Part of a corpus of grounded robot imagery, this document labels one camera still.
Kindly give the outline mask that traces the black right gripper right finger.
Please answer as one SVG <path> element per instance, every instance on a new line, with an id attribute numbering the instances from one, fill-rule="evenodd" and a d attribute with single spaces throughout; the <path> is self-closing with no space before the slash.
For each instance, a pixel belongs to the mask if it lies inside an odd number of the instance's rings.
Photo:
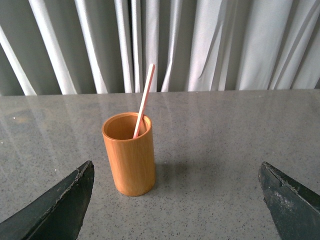
<path id="1" fill-rule="evenodd" d="M 320 238 L 320 196 L 268 162 L 258 179 L 264 201 L 282 240 Z"/>

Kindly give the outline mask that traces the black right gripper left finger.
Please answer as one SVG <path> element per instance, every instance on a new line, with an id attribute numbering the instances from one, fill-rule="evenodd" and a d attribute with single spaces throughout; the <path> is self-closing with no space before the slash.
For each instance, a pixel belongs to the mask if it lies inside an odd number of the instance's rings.
<path id="1" fill-rule="evenodd" d="M 0 224 L 2 240 L 75 240 L 78 238 L 95 178 L 86 161 L 25 208 Z"/>

